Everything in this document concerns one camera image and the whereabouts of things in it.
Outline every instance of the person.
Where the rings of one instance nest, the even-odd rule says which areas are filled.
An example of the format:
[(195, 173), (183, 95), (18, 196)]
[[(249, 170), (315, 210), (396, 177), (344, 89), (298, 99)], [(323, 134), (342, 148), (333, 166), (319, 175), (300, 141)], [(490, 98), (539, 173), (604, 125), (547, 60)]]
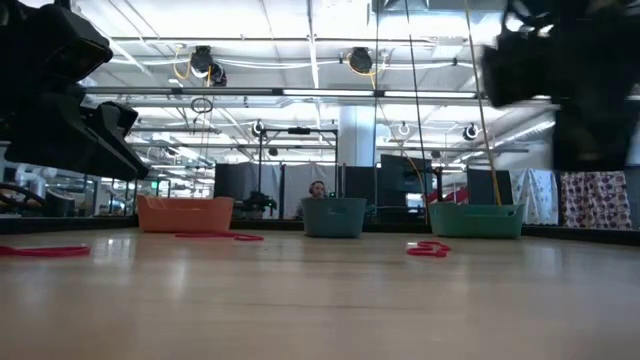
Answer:
[(296, 219), (302, 219), (304, 215), (304, 210), (302, 207), (302, 200), (304, 199), (322, 199), (327, 197), (325, 192), (324, 183), (320, 180), (316, 180), (309, 185), (309, 194), (311, 196), (307, 198), (300, 199), (300, 203), (298, 203), (298, 207), (296, 208)]

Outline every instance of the green basket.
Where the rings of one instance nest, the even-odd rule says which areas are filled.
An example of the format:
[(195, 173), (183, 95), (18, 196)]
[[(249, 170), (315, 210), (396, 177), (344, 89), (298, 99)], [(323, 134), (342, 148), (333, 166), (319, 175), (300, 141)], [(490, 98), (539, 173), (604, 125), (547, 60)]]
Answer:
[(304, 231), (311, 237), (360, 237), (366, 205), (366, 199), (304, 199)]
[(518, 238), (522, 232), (523, 205), (429, 204), (435, 235), (460, 238)]

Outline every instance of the red rope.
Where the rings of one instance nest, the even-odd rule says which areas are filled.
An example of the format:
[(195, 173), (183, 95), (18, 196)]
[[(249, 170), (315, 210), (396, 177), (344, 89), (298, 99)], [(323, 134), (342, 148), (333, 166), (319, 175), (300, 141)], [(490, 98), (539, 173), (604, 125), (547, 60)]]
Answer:
[(420, 241), (418, 242), (418, 247), (407, 249), (407, 255), (445, 258), (449, 251), (451, 251), (451, 247), (441, 242)]
[(236, 241), (262, 241), (264, 237), (257, 235), (236, 234), (232, 232), (212, 232), (212, 233), (179, 233), (178, 238), (232, 238)]
[(16, 249), (0, 246), (0, 256), (30, 256), (30, 257), (73, 257), (85, 256), (91, 253), (88, 246), (66, 246), (53, 248)]

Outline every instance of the table surface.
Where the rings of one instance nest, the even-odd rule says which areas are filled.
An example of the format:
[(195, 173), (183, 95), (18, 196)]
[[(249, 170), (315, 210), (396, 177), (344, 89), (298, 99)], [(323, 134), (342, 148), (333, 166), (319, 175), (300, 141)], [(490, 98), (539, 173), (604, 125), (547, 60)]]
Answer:
[(92, 246), (0, 258), (2, 359), (637, 359), (640, 251), (425, 236), (261, 243), (137, 230), (2, 236)]

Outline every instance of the ceiling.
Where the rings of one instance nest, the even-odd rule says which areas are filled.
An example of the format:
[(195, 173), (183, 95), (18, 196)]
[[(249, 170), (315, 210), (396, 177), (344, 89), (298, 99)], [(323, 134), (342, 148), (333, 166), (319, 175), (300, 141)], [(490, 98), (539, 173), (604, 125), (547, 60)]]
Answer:
[[(25, 1), (32, 6), (46, 2)], [(200, 87), (202, 79), (193, 75), (181, 79), (179, 75), (187, 72), (188, 54), (195, 45), (210, 45), (214, 59), (225, 68), (229, 89), (372, 90), (377, 83), (376, 89), (388, 91), (475, 92), (465, 2), (430, 0), (429, 10), (421, 9), (421, 2), (426, 3), (409, 1), (410, 25), (405, 11), (381, 11), (379, 15), (370, 11), (375, 0), (373, 6), (371, 0), (77, 0), (73, 9), (111, 39), (115, 53), (110, 63), (90, 76), (93, 86)], [(469, 3), (474, 52), (479, 57), (481, 45), (491, 43), (499, 31), (504, 4), (491, 0)], [(511, 20), (508, 25), (515, 26)], [(344, 60), (353, 47), (368, 47), (374, 62), (378, 58), (381, 70), (376, 76), (362, 76), (349, 68)], [(412, 63), (416, 64), (415, 72)], [(135, 106), (140, 120), (127, 140), (158, 168), (176, 163), (204, 166), (203, 159), (211, 163), (255, 159), (255, 149), (236, 147), (256, 143), (251, 126), (258, 119), (269, 128), (331, 129), (340, 122), (340, 108), (349, 105), (332, 97), (305, 100), (238, 94), (211, 97), (215, 109), (198, 117), (189, 108), (193, 97), (188, 96), (121, 95), (114, 91), (96, 95), (94, 101), (106, 99)], [(369, 101), (376, 107), (376, 144), (385, 148), (380, 152), (394, 152), (390, 148), (398, 142), (419, 144), (414, 99)], [(538, 124), (549, 107), (494, 109), (485, 104), (483, 110), (489, 137), (498, 142), (505, 134)], [(419, 113), (425, 146), (473, 150), (481, 145), (462, 138), (465, 126), (481, 126), (477, 100), (425, 101)], [(192, 133), (196, 117), (197, 132)], [(521, 145), (519, 139), (511, 140), (502, 147)], [(269, 141), (272, 145), (309, 147), (265, 156), (272, 161), (333, 160), (332, 149), (319, 148), (327, 147), (331, 139), (285, 133)], [(166, 150), (186, 148), (182, 145), (198, 155)], [(445, 152), (443, 161), (473, 153)], [(420, 153), (412, 151), (410, 155)]]

